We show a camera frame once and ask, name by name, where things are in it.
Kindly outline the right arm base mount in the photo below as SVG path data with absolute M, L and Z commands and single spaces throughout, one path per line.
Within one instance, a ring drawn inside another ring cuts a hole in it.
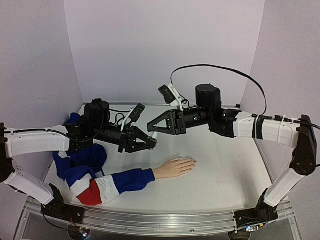
M 271 206 L 265 202 L 264 197 L 265 194 L 260 196 L 258 203 L 254 208 L 247 208 L 234 212 L 233 218 L 235 220 L 236 230 L 259 226 L 260 224 L 265 225 L 270 221 L 278 219 L 278 205 Z

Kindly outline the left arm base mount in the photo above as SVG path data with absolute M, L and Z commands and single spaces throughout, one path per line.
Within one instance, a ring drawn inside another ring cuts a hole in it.
M 62 196 L 55 196 L 51 202 L 41 206 L 41 213 L 46 217 L 81 224 L 85 209 L 80 206 L 66 204 Z

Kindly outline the white nail polish cap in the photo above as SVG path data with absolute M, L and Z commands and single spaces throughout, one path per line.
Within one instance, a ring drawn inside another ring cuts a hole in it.
M 157 137 L 158 137 L 158 132 L 154 131 L 154 132 L 151 134 L 151 137 L 156 140 Z

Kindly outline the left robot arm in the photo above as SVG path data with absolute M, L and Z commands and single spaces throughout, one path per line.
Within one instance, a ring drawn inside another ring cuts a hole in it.
M 145 106 L 139 103 L 125 116 L 122 125 L 110 123 L 110 104 L 100 98 L 84 107 L 84 113 L 75 123 L 54 127 L 7 129 L 0 125 L 0 181 L 36 199 L 56 218 L 64 218 L 67 206 L 58 200 L 58 189 L 24 172 L 13 158 L 42 152 L 78 152 L 93 145 L 94 140 L 118 146 L 118 152 L 135 153 L 154 149 L 156 135 L 148 136 L 133 126 Z

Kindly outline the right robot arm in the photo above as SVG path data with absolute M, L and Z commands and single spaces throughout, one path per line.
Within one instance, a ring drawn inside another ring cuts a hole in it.
M 238 227 L 276 220 L 281 200 L 317 168 L 317 140 L 307 115 L 287 118 L 223 109 L 221 91 L 211 84 L 196 86 L 196 106 L 191 109 L 183 109 L 182 97 L 173 84 L 158 90 L 172 109 L 149 122 L 149 132 L 177 136 L 186 134 L 189 128 L 208 125 L 210 132 L 222 137 L 253 138 L 293 148 L 289 167 L 263 192 L 256 207 L 234 213 Z

